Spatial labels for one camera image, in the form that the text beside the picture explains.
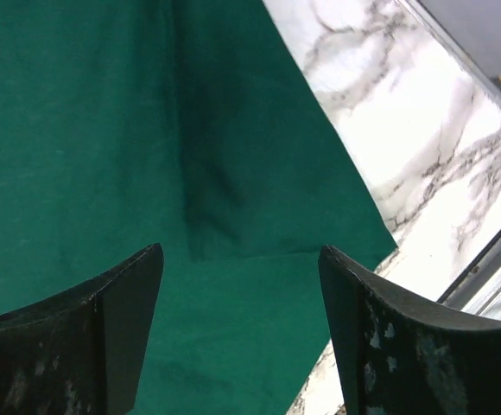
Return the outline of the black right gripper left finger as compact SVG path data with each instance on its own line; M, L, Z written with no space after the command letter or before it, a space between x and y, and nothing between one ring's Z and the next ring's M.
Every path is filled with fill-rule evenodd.
M163 264L153 244L95 278L0 315L0 414L131 411Z

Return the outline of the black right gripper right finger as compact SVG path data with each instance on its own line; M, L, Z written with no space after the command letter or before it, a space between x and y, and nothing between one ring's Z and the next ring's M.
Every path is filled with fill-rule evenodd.
M501 415L501 321L421 297L332 246L318 267L348 413Z

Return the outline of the dark green surgical drape cloth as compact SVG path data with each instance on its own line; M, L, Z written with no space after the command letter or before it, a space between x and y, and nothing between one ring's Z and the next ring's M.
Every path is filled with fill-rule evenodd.
M138 414L285 413L395 247L262 2L0 1L0 313L152 243Z

